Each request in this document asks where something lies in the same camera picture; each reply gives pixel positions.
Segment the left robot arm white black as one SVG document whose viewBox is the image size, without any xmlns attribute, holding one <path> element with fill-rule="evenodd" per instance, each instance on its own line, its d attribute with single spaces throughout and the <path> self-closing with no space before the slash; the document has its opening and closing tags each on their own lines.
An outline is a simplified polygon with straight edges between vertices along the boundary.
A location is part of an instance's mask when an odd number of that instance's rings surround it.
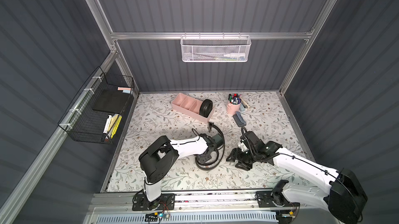
<svg viewBox="0 0 399 224">
<path fill-rule="evenodd" d="M 194 162 L 200 169 L 212 170 L 218 166 L 224 155 L 225 141 L 222 134 L 210 137 L 199 134 L 186 140 L 170 140 L 159 137 L 140 156 L 139 162 L 144 172 L 144 195 L 149 202 L 161 196 L 161 181 L 174 163 L 182 158 L 194 156 Z"/>
</svg>

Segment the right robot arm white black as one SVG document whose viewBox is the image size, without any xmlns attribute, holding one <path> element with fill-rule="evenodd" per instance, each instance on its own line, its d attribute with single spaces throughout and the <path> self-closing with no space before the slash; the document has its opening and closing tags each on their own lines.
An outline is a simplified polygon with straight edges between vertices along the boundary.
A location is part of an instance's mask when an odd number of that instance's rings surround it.
<svg viewBox="0 0 399 224">
<path fill-rule="evenodd" d="M 227 157 L 236 168 L 252 169 L 254 163 L 268 163 L 293 172 L 312 183 L 301 186 L 281 179 L 272 189 L 270 199 L 277 207 L 306 204 L 330 212 L 344 224 L 363 220 L 363 209 L 368 197 L 356 175 L 348 169 L 337 170 L 297 156 L 281 144 L 264 143 L 257 135 L 241 128 L 241 140 Z"/>
</svg>

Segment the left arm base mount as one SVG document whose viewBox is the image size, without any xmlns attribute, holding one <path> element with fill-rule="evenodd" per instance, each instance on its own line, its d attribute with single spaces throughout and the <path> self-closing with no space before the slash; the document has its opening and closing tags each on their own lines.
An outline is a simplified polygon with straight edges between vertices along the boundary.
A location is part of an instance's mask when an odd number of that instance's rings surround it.
<svg viewBox="0 0 399 224">
<path fill-rule="evenodd" d="M 139 191 L 133 196 L 132 211 L 163 211 L 174 210 L 175 194 L 162 193 L 160 197 L 150 202 L 143 191 Z"/>
</svg>

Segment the long black belt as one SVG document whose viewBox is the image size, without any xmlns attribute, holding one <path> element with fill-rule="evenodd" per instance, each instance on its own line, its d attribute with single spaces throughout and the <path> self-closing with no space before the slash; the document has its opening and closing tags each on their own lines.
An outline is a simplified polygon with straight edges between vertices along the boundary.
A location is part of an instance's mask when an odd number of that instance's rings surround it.
<svg viewBox="0 0 399 224">
<path fill-rule="evenodd" d="M 213 101 L 210 99 L 205 99 L 202 101 L 198 114 L 202 117 L 208 118 L 209 114 L 213 109 Z"/>
</svg>

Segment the pink compartment storage box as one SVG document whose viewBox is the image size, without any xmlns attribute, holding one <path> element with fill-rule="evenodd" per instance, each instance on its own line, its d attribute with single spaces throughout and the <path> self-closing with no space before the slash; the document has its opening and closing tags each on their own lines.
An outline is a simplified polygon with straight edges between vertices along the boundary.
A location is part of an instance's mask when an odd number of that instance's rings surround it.
<svg viewBox="0 0 399 224">
<path fill-rule="evenodd" d="M 208 117 L 201 116 L 199 114 L 200 107 L 203 101 L 196 99 L 194 97 L 179 93 L 174 100 L 171 102 L 171 107 L 173 110 L 182 113 L 188 117 L 198 120 L 203 123 L 209 123 L 211 117 L 215 112 L 213 107 Z"/>
</svg>

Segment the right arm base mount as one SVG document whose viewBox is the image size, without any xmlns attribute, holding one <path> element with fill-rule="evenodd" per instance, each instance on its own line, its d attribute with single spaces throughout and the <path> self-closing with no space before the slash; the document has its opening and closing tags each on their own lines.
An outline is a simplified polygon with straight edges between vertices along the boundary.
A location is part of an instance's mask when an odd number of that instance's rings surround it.
<svg viewBox="0 0 399 224">
<path fill-rule="evenodd" d="M 297 208 L 300 203 L 287 201 L 282 193 L 273 193 L 272 191 L 257 191 L 255 200 L 260 208 L 262 207 L 293 207 Z"/>
</svg>

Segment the black belt with end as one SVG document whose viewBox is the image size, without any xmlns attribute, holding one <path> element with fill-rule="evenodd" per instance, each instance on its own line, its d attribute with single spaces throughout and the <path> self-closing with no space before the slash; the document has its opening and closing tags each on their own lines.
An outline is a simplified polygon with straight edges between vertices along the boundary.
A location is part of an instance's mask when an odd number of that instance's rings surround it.
<svg viewBox="0 0 399 224">
<path fill-rule="evenodd" d="M 211 171 L 215 169 L 221 162 L 225 152 L 225 138 L 221 129 L 213 122 L 208 123 L 208 131 L 215 129 L 218 134 L 213 137 L 207 134 L 200 134 L 208 146 L 203 154 L 195 155 L 196 166 L 203 171 Z"/>
</svg>

